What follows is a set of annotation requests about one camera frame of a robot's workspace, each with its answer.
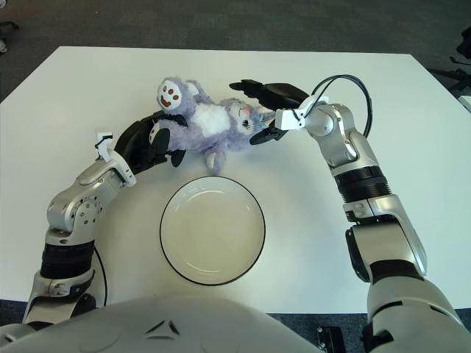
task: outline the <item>white bowl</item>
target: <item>white bowl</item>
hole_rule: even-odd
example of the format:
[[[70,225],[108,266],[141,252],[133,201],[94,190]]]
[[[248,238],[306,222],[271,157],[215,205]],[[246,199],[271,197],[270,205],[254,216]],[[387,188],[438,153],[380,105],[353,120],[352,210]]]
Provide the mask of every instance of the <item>white bowl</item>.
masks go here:
[[[255,197],[220,176],[181,187],[160,222],[160,244],[171,267],[201,285],[238,279],[257,261],[264,241],[265,221]]]

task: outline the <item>plush toy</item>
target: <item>plush toy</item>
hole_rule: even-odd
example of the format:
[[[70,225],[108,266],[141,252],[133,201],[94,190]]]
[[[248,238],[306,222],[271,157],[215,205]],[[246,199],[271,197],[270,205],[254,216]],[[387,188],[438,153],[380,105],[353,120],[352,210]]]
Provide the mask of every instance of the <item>plush toy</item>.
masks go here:
[[[178,77],[163,80],[157,90],[157,101],[167,118],[159,119],[153,126],[149,135],[152,146],[166,150],[175,166],[187,150],[203,153],[211,171],[221,170],[228,149],[239,151],[248,147],[250,138],[275,116],[275,112],[260,113],[238,99],[215,104],[198,82],[183,82]]]

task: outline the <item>gray carpet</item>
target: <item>gray carpet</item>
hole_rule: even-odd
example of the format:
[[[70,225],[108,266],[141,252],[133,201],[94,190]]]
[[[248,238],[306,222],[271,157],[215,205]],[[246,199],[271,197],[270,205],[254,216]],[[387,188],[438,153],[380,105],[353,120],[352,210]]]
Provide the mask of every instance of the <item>gray carpet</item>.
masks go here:
[[[10,0],[0,10],[6,20],[21,28],[3,29],[0,101],[58,46],[410,53],[425,67],[454,70],[448,57],[459,57],[471,1]],[[20,321],[24,305],[0,301],[0,325]],[[471,330],[471,310],[458,313]],[[272,315],[311,341],[319,325],[340,326],[347,351],[363,351],[364,314]]]

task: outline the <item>black ring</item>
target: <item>black ring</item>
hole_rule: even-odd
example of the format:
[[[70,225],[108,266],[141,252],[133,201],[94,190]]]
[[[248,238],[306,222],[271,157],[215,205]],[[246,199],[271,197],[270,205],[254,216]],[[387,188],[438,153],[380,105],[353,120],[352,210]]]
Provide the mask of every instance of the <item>black ring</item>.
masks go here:
[[[247,192],[253,197],[253,199],[255,200],[255,202],[257,203],[258,205],[258,208],[260,209],[260,212],[262,214],[262,220],[263,220],[263,241],[262,241],[262,246],[260,247],[260,251],[258,252],[258,255],[257,257],[255,258],[255,260],[253,261],[252,265],[250,265],[247,270],[245,270],[244,272],[242,272],[241,274],[239,274],[237,277],[234,277],[232,279],[230,279],[229,281],[226,281],[226,282],[222,282],[222,283],[215,283],[215,284],[208,284],[208,283],[201,283],[201,282],[197,282],[197,281],[194,281],[186,276],[184,276],[183,274],[181,274],[170,262],[169,258],[167,257],[167,254],[165,253],[165,250],[163,249],[163,244],[162,244],[162,220],[163,220],[163,215],[165,213],[165,211],[167,210],[167,207],[169,206],[169,203],[170,201],[174,198],[174,196],[178,193],[178,191],[182,190],[186,185],[190,184],[191,182],[194,182],[198,179],[204,179],[204,178],[212,178],[212,177],[216,177],[216,178],[222,178],[222,179],[227,179],[227,180],[230,180],[236,184],[239,184],[241,187],[243,187],[245,190],[247,190]],[[196,178],[196,179],[193,179],[193,180],[190,180],[189,182],[185,183],[183,186],[181,186],[177,191],[174,192],[174,194],[171,196],[171,198],[167,201],[167,204],[165,206],[165,208],[163,209],[163,212],[162,212],[162,216],[160,217],[160,226],[159,226],[159,238],[160,238],[160,247],[162,249],[162,253],[163,253],[163,256],[165,256],[166,260],[167,260],[167,263],[174,269],[175,272],[177,272],[181,277],[183,277],[184,279],[192,282],[192,283],[196,283],[197,285],[205,285],[205,286],[208,286],[208,287],[216,287],[217,285],[226,285],[228,283],[231,283],[231,282],[234,282],[236,281],[237,279],[241,278],[243,275],[245,275],[248,271],[250,271],[250,269],[252,269],[252,267],[254,266],[254,264],[257,263],[258,261],[258,258],[260,257],[262,251],[263,251],[263,247],[265,246],[265,237],[266,237],[266,224],[265,224],[265,216],[263,215],[263,211],[262,211],[262,207],[260,206],[260,204],[258,203],[258,200],[255,198],[255,196],[253,195],[253,193],[250,192],[249,189],[247,189],[245,186],[243,186],[240,182],[237,182],[235,181],[234,179],[231,179],[231,178],[227,178],[225,176],[201,176],[200,178]]]

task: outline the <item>plush toy face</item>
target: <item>plush toy face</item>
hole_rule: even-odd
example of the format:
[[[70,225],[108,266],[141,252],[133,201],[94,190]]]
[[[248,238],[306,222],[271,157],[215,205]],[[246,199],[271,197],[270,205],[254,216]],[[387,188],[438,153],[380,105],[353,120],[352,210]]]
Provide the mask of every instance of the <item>plush toy face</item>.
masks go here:
[[[157,100],[166,110],[173,110],[182,104],[182,91],[176,83],[166,79],[157,90]]]
[[[242,101],[234,101],[229,106],[229,114],[235,119],[237,131],[244,135],[251,135],[255,131],[251,116],[252,109]]]

